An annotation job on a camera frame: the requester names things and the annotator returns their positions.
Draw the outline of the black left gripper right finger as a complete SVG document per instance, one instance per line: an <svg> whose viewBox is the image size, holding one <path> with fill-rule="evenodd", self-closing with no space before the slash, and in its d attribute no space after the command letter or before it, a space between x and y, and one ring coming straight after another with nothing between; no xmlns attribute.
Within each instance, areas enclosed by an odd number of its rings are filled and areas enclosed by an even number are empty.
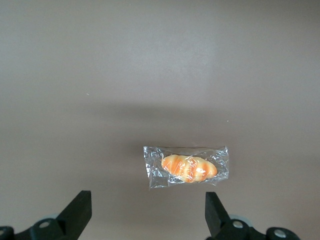
<svg viewBox="0 0 320 240"><path fill-rule="evenodd" d="M215 192L205 194L205 221L209 240L299 240L291 230L270 227L265 233L258 232L244 220L231 218Z"/></svg>

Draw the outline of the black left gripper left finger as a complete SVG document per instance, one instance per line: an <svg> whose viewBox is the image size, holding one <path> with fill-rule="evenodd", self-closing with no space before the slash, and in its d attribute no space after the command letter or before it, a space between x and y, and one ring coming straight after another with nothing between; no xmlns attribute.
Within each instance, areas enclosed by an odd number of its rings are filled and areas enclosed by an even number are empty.
<svg viewBox="0 0 320 240"><path fill-rule="evenodd" d="M92 218L92 193L82 190L55 218L37 221L15 233L11 226L0 227L2 240L77 240Z"/></svg>

